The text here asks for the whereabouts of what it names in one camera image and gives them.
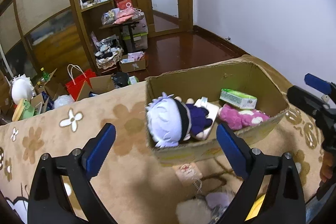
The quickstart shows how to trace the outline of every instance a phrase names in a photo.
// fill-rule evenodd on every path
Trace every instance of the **plastic bottle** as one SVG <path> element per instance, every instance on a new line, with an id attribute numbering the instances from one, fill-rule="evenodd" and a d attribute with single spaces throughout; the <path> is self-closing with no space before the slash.
<path id="1" fill-rule="evenodd" d="M 49 73 L 47 73 L 44 68 L 41 68 L 41 72 L 42 72 L 42 77 L 44 78 L 44 80 L 48 81 L 49 79 Z"/>

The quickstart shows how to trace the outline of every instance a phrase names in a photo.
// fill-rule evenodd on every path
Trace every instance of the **beige floral blanket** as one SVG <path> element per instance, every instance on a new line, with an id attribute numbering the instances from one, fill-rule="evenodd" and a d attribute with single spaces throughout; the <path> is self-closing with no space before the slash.
<path id="1" fill-rule="evenodd" d="M 243 56 L 263 66 L 285 92 L 291 85 L 263 61 Z M 0 127 L 0 190 L 26 223 L 28 197 L 34 172 L 43 153 L 53 157 L 82 148 L 106 122 L 115 125 L 116 141 L 91 184 L 118 223 L 177 223 L 178 202 L 196 193 L 184 187 L 171 167 L 162 167 L 145 145 L 145 83 L 113 90 L 57 110 Z M 281 155 L 290 151 L 308 200 L 320 182 L 322 135 L 314 120 L 291 107 L 279 125 L 255 144 L 264 153 Z M 203 174 L 204 192 L 228 184 L 234 191 L 241 185 L 225 156 L 197 163 Z M 63 178 L 76 214 L 85 219 L 68 178 Z M 265 193 L 267 180 L 260 193 Z"/>

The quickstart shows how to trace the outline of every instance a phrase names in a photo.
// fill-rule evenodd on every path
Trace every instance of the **screw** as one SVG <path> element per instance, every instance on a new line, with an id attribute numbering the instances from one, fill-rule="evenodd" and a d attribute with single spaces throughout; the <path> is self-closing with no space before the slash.
<path id="1" fill-rule="evenodd" d="M 44 154 L 41 156 L 41 159 L 42 159 L 42 160 L 46 160 L 48 157 L 49 157 L 49 154 L 48 154 L 48 153 L 44 153 Z"/>
<path id="2" fill-rule="evenodd" d="M 76 148 L 76 149 L 72 150 L 72 154 L 74 156 L 78 156 L 81 152 L 82 152 L 82 150 L 80 148 Z"/>
<path id="3" fill-rule="evenodd" d="M 292 154 L 289 153 L 289 152 L 286 152 L 286 153 L 285 153 L 285 157 L 286 157 L 287 159 L 291 159 L 291 158 L 292 158 Z"/>
<path id="4" fill-rule="evenodd" d="M 259 155 L 261 153 L 259 148 L 252 148 L 252 153 L 255 155 Z"/>

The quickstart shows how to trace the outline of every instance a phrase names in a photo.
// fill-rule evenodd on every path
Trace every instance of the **wooden shelf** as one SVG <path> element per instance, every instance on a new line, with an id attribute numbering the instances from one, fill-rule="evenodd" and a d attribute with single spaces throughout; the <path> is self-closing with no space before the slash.
<path id="1" fill-rule="evenodd" d="M 98 6 L 101 6 L 101 5 L 104 5 L 104 4 L 107 4 L 107 3 L 111 3 L 111 1 L 112 1 L 112 0 L 107 0 L 107 1 L 104 1 L 104 2 L 99 2 L 99 3 L 97 3 L 97 4 L 93 4 L 93 6 L 91 6 L 91 7 L 89 7 L 89 8 L 84 8 L 84 9 L 82 9 L 81 12 L 85 12 L 85 11 L 87 11 L 87 10 L 96 8 L 96 7 L 98 7 Z"/>

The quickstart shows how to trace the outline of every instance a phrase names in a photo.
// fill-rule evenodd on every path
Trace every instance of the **reddish brown floor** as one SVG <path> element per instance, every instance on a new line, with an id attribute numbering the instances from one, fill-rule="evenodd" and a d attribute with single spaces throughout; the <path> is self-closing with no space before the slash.
<path id="1" fill-rule="evenodd" d="M 196 32 L 180 32 L 148 39 L 147 69 L 129 73 L 140 81 L 164 72 L 198 67 L 239 57 L 219 42 Z"/>

